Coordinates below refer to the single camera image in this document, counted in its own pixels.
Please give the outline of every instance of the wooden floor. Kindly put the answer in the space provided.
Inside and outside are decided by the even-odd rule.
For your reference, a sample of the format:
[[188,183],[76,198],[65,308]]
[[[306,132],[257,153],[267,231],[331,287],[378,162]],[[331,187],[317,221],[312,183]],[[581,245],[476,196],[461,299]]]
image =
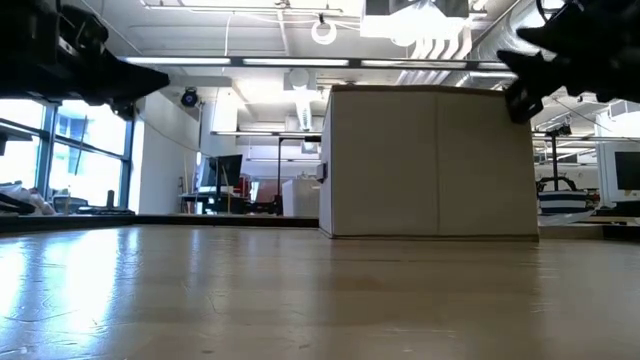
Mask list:
[[640,246],[152,226],[0,239],[0,359],[640,358]]

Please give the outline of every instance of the security camera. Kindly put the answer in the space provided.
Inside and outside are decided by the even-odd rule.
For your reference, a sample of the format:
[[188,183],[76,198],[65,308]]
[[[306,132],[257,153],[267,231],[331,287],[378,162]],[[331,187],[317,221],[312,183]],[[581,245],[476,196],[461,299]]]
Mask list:
[[186,88],[184,90],[184,95],[182,95],[182,99],[180,99],[182,106],[186,108],[196,107],[196,105],[198,105],[198,101],[200,101],[200,98],[198,97],[198,89],[196,88]]

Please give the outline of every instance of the computer monitor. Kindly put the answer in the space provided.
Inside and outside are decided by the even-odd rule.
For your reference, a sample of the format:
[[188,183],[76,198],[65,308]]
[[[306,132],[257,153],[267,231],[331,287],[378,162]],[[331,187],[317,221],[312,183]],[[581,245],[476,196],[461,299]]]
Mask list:
[[640,152],[617,151],[615,156],[618,189],[640,190]]
[[240,170],[242,168],[242,155],[218,156],[208,158],[202,171],[200,186],[218,185],[218,169],[220,166],[220,185],[236,186],[240,184]]

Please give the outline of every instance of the window frame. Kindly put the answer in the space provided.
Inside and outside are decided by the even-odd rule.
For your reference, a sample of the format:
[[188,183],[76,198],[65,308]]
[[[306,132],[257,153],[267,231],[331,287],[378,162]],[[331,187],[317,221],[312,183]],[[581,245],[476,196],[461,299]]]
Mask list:
[[129,205],[129,187],[131,178],[131,149],[133,143],[133,123],[131,121],[125,121],[125,148],[123,155],[113,153],[111,151],[101,149],[99,147],[81,143],[78,140],[74,140],[65,136],[56,135],[56,125],[58,121],[58,107],[57,104],[44,104],[44,119],[42,121],[42,128],[33,128],[30,126],[22,125],[11,120],[0,118],[0,126],[13,127],[26,134],[38,137],[40,139],[40,148],[38,157],[36,160],[36,178],[35,186],[38,192],[47,198],[49,193],[49,179],[51,177],[51,167],[53,161],[53,146],[55,143],[60,143],[72,148],[82,149],[82,151],[95,153],[103,156],[108,156],[121,161],[120,171],[120,196],[118,199],[118,205],[121,207],[128,207]]

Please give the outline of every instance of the window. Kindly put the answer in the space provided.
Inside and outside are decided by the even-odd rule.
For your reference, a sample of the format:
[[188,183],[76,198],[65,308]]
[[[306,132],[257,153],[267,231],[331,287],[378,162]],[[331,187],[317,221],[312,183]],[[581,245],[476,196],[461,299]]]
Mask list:
[[0,156],[0,183],[22,181],[22,187],[35,187],[40,139],[9,141],[4,156]]
[[120,195],[121,171],[119,159],[56,143],[49,186],[54,192],[68,189],[72,197],[85,199],[90,205],[105,206],[109,190],[115,192],[115,199]]
[[83,141],[97,148],[122,155],[126,123],[108,105],[89,106],[84,101],[63,101],[58,108],[56,135]]
[[41,129],[45,107],[31,100],[0,100],[0,118]]

